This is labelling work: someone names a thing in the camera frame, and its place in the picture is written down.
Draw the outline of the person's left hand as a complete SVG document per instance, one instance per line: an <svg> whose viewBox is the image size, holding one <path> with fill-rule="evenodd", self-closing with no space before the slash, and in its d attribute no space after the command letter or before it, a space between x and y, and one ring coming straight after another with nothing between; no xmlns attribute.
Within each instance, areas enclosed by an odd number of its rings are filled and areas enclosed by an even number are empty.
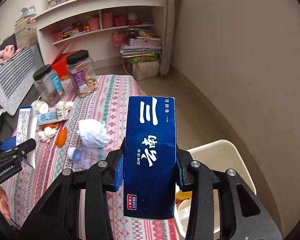
<svg viewBox="0 0 300 240"><path fill-rule="evenodd" d="M8 198L4 189L0 186L0 212L7 220L11 220L11 215L8 207Z"/></svg>

